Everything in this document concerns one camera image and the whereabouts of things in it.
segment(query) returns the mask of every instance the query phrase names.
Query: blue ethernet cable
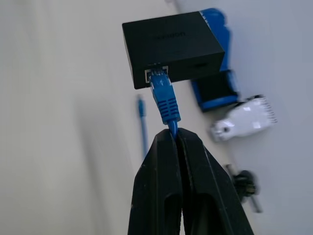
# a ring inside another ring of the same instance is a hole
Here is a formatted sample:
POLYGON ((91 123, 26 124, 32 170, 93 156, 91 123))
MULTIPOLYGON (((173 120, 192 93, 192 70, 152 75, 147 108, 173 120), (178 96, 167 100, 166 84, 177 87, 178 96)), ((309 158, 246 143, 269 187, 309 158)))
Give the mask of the blue ethernet cable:
POLYGON ((163 69, 154 69, 147 73, 150 81, 153 98, 160 111, 164 125, 168 125, 174 139, 178 134, 178 124, 180 114, 174 93, 173 86, 167 71, 163 69))
POLYGON ((143 158, 146 157, 148 153, 148 135, 147 135, 147 127, 146 127, 146 107, 145 102, 141 98, 141 96, 138 96, 138 111, 139 111, 139 117, 140 117, 140 123, 141 123, 141 134, 142 134, 142 148, 143 148, 143 158))

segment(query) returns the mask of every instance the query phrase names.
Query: black box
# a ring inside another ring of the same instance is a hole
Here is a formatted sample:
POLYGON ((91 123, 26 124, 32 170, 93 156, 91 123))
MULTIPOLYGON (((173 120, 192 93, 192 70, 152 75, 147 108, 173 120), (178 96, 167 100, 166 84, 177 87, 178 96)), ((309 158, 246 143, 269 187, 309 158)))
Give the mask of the black box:
POLYGON ((163 67, 172 82, 220 70, 224 50, 200 12, 124 23, 124 39, 135 89, 149 87, 146 72, 163 67))

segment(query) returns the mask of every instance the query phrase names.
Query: white plastic part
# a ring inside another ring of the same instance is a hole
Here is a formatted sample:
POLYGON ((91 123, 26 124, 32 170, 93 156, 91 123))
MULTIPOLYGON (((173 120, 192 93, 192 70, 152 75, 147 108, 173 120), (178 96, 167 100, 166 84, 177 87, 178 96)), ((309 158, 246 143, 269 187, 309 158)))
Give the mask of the white plastic part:
POLYGON ((215 141, 244 137, 262 131, 277 122, 267 99, 253 96, 228 112, 225 119, 215 122, 211 134, 215 141))

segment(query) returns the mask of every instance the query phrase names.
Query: thin blue cable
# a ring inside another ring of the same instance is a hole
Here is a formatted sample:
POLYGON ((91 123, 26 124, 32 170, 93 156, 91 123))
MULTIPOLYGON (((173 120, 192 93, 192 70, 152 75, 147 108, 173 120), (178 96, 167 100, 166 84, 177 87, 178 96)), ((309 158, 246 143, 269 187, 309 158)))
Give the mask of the thin blue cable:
POLYGON ((168 128, 176 139, 178 134, 178 122, 180 121, 180 114, 174 93, 173 86, 167 71, 163 69, 155 69, 147 74, 153 98, 160 111, 163 124, 168 125, 168 128))
POLYGON ((141 123, 142 155, 143 155, 143 158, 145 158, 148 153, 148 135, 147 135, 146 120, 145 120, 146 107, 145 107, 145 102, 140 96, 138 97, 138 111, 139 111, 139 117, 140 117, 140 123, 141 123))

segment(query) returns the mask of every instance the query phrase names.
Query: white table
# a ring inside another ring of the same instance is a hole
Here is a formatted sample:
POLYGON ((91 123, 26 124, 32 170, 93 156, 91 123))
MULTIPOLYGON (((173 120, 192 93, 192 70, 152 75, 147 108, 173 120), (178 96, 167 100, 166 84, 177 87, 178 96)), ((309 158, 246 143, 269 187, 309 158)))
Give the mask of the white table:
MULTIPOLYGON (((150 89, 133 89, 121 24, 174 13, 162 0, 0 2, 1 234, 126 234, 142 161, 136 94, 149 144, 166 127, 150 89)), ((229 163, 189 82, 174 88, 179 126, 229 163)))

